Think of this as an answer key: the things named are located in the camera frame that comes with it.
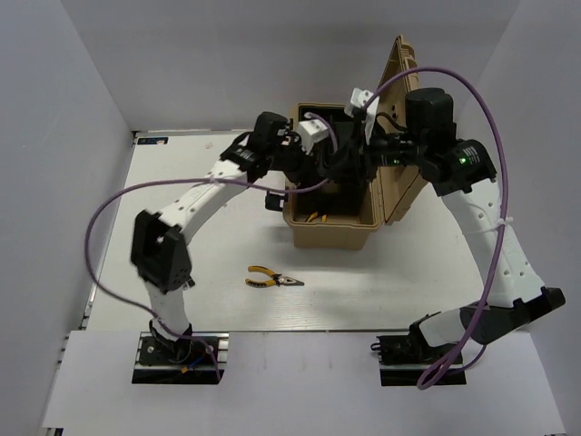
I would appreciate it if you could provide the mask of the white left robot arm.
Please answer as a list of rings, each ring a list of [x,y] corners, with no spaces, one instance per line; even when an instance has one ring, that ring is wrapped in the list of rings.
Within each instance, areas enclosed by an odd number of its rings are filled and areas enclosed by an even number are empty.
[[[313,166],[312,148],[338,141],[330,125],[308,114],[295,129],[272,112],[260,114],[253,129],[239,134],[207,175],[155,213],[135,218],[130,260],[144,281],[153,310],[150,330],[171,362],[183,362],[192,351],[192,325],[187,318],[183,286],[192,275],[188,245],[193,236],[228,201],[270,171],[292,173]]]

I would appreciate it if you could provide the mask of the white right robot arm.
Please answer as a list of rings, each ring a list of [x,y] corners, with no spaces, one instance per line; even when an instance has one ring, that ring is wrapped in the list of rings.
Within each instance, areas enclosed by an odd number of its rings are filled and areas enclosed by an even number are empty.
[[[455,218],[489,294],[481,314],[473,302],[413,322],[405,336],[381,336],[374,350],[387,364],[433,362],[464,334],[488,345],[561,307],[565,297],[535,273],[514,230],[501,217],[501,187],[486,147],[456,137],[453,99],[440,88],[405,96],[406,129],[373,135],[385,166],[418,168]]]

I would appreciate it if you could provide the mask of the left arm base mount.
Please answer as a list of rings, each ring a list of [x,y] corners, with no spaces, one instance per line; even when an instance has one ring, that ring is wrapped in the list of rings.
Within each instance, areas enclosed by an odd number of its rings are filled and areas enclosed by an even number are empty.
[[[189,342],[172,354],[150,333],[143,332],[133,366],[134,385],[218,385],[225,372],[229,334],[203,332],[206,344]]]

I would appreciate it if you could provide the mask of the black toolbox tray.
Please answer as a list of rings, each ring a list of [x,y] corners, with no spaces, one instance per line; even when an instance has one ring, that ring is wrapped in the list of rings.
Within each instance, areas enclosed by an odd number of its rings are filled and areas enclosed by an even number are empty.
[[[344,113],[342,106],[307,106],[301,113],[301,120],[316,121],[310,114],[324,119],[335,134],[337,146],[327,137],[313,147],[317,175],[330,182],[366,187],[368,181],[363,171],[358,143],[352,138],[358,132],[354,120]]]

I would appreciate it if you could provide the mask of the tan plastic toolbox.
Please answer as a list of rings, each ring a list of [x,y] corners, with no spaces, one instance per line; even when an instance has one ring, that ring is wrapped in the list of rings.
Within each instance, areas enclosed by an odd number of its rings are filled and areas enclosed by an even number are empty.
[[[416,66],[413,45],[398,35],[379,85]],[[419,89],[419,74],[410,74],[380,95],[376,122],[380,133],[399,133],[389,118],[405,126],[405,96],[416,89]],[[293,127],[301,121],[300,113],[307,106],[344,107],[344,104],[299,103],[290,113]],[[328,183],[315,192],[289,194],[288,201],[281,206],[282,216],[297,248],[358,251],[382,225],[400,221],[426,184],[417,167],[380,167],[366,188]],[[305,223],[315,212],[327,214],[327,222]]]

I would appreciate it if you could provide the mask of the yellow black needle-nose pliers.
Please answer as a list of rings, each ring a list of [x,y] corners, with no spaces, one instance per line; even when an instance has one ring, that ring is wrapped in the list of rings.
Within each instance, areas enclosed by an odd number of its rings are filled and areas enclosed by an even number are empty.
[[[253,288],[268,288],[272,286],[304,286],[305,283],[294,279],[288,275],[277,273],[269,268],[261,265],[250,265],[247,269],[249,273],[261,273],[268,277],[267,280],[257,281],[251,278],[247,278],[245,283]]]

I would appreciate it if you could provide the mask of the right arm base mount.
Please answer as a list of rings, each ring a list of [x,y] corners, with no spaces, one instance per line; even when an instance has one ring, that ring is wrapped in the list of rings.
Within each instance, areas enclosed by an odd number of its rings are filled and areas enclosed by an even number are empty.
[[[382,387],[415,387],[421,374],[455,347],[445,344],[436,348],[419,345],[407,334],[378,336],[370,350],[379,359]]]

